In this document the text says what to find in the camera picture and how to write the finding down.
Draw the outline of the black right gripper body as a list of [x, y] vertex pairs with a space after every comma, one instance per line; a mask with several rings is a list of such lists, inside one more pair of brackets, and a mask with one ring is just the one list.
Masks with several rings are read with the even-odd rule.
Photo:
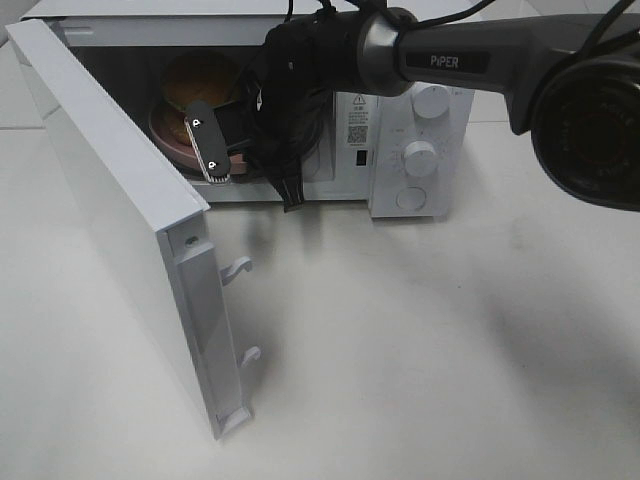
[[241, 86], [243, 97], [219, 107], [227, 145], [243, 145], [272, 184], [302, 182], [303, 158], [319, 142], [333, 92], [274, 74], [247, 75]]

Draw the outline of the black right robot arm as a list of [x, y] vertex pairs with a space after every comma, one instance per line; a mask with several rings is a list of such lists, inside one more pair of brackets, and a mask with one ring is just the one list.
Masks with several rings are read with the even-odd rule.
[[603, 14], [473, 22], [467, 12], [419, 21], [374, 1], [324, 6], [273, 27], [266, 72], [215, 111], [229, 150], [246, 151], [292, 209], [304, 200], [301, 159], [335, 92], [395, 97], [416, 82], [496, 92], [511, 130], [571, 196], [639, 207], [639, 17]]

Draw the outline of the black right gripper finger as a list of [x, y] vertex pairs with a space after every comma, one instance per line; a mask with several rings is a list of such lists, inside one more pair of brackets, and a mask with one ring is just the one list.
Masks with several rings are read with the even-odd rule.
[[282, 199], [285, 213], [295, 211], [305, 203], [303, 179], [299, 173], [275, 175], [269, 182]]
[[204, 179], [209, 184], [229, 181], [231, 161], [214, 109], [203, 100], [185, 110], [185, 127]]

